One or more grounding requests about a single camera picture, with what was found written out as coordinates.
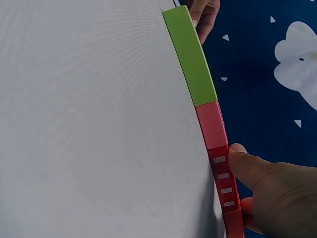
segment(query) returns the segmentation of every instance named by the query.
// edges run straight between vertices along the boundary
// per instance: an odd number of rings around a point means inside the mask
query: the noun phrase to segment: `hand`
[[[317,237],[317,168],[270,163],[240,144],[229,166],[253,197],[241,201],[244,225],[272,238]]]
[[[213,28],[220,9],[220,0],[185,0],[201,44]]]

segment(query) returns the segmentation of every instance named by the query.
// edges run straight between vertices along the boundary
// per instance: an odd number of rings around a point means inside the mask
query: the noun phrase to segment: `white rectangular marking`
[[[220,163],[220,162],[224,162],[224,161],[226,161],[226,157],[224,157],[224,156],[220,156],[220,157],[217,157],[217,158],[213,158],[213,162],[214,162],[215,164]]]
[[[234,201],[225,202],[225,203],[224,203],[224,206],[225,206],[225,207],[229,207],[229,206],[233,206],[234,204],[235,204]]]
[[[231,187],[225,188],[225,189],[222,189],[222,190],[221,190],[221,193],[222,193],[222,194],[230,193],[230,192],[232,192],[232,188],[231,188]]]
[[[220,175],[217,175],[218,179],[226,179],[229,177],[229,173],[224,173],[224,174],[220,174]]]

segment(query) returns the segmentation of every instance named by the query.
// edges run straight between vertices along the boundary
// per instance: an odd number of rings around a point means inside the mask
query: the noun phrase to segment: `white cloud pattern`
[[[284,87],[300,92],[317,110],[317,35],[303,22],[293,22],[286,40],[275,47],[280,64],[274,70],[276,80]]]

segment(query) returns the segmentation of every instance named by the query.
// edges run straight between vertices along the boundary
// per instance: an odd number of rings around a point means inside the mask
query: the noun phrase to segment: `toy building block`
[[[187,6],[163,12],[195,106],[217,100],[211,74]]]
[[[207,149],[228,144],[218,101],[196,106]]]
[[[228,238],[243,238],[236,179],[228,165],[228,141],[203,49],[186,6],[163,12],[208,151]]]

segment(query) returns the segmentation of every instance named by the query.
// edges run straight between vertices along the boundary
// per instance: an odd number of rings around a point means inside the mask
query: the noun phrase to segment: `finger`
[[[203,44],[205,42],[208,34],[212,30],[212,26],[210,26],[210,25],[197,26],[196,30],[197,30],[197,34],[198,34],[200,43]]]
[[[251,215],[244,215],[243,216],[243,225],[245,228],[248,228],[249,230],[256,232],[258,234],[263,235],[263,232],[259,229],[256,221],[254,220],[254,217]]]
[[[229,149],[228,163],[233,174],[250,190],[269,174],[270,162],[250,155],[240,144]]]
[[[205,42],[207,36],[213,29],[215,20],[216,20],[216,14],[203,15],[201,17],[198,23],[198,26],[196,27],[197,34],[201,44]]]
[[[246,197],[242,199],[241,201],[241,211],[244,215],[251,215],[253,216],[253,198],[252,197]]]
[[[203,14],[207,2],[205,0],[194,0],[192,6],[189,9],[189,13],[192,17],[193,24],[197,27],[197,24]]]

